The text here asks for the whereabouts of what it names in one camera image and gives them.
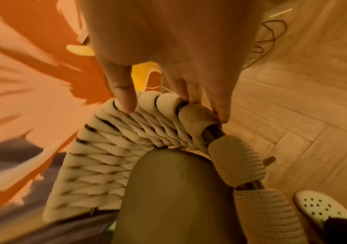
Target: beige woven rope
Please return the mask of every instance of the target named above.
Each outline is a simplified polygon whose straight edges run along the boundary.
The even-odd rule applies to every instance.
[[[130,172],[140,157],[166,146],[210,152],[217,172],[232,187],[264,178],[263,163],[239,138],[223,136],[206,145],[202,131],[209,125],[220,126],[208,109],[187,105],[177,116],[176,108],[184,101],[176,94],[150,91],[137,96],[138,105],[132,114],[123,113],[115,99],[108,100],[77,133],[78,139],[70,146],[49,196],[45,221],[68,219],[92,209],[119,209]],[[281,204],[289,206],[287,215],[272,210],[267,217],[260,217],[272,206],[279,207],[274,205],[273,195],[274,191],[234,193],[238,217],[250,243],[306,243],[286,200]],[[262,230],[267,234],[258,234]]]

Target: hand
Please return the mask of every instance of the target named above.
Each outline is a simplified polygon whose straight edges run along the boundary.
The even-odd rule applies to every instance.
[[[160,65],[172,89],[222,123],[262,18],[262,0],[79,0],[97,59],[124,110],[136,108],[132,65]]]

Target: mural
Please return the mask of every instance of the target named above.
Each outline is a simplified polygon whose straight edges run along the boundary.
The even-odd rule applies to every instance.
[[[94,52],[77,41],[83,28],[74,0],[0,0],[0,150],[37,150],[4,159],[18,162],[0,168],[0,211],[25,205],[54,157],[113,97]],[[159,67],[136,65],[132,78],[140,91],[160,86]]]

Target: woven strap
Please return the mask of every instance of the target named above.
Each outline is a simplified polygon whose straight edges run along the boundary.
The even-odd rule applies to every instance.
[[[264,178],[261,160],[241,139],[223,136],[206,145],[201,136],[202,131],[210,125],[220,126],[220,123],[215,114],[205,107],[187,105],[177,116],[176,110],[184,101],[176,94],[150,91],[138,92],[137,96],[138,105],[132,114],[123,113],[118,102],[110,99],[99,107],[77,133],[78,138],[70,145],[49,196],[43,213],[45,221],[68,219],[89,213],[92,209],[119,209],[130,172],[140,157],[167,146],[189,147],[206,154],[210,152],[217,172],[233,187]],[[289,238],[291,235],[279,229],[269,237],[256,239],[253,236],[257,235],[258,224],[267,219],[250,220],[249,215],[241,212],[241,209],[249,209],[252,202],[248,199],[256,199],[257,196],[249,198],[244,195],[251,193],[254,194],[245,191],[235,192],[234,195],[238,216],[244,219],[243,229],[250,236],[248,239],[252,243],[281,243],[274,242],[276,239],[272,238]],[[260,202],[264,207],[262,211],[258,209],[259,213],[266,213],[267,202],[263,199]],[[298,224],[294,223],[292,229],[303,233]]]

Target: wooden floor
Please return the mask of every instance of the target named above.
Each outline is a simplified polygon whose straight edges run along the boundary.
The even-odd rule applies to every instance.
[[[277,158],[268,167],[269,187],[289,198],[322,191],[347,208],[347,0],[277,2],[266,16],[292,8],[272,18],[285,20],[288,30],[242,72],[224,130],[261,157]],[[269,26],[276,34],[283,29]],[[257,40],[268,38],[262,27]]]

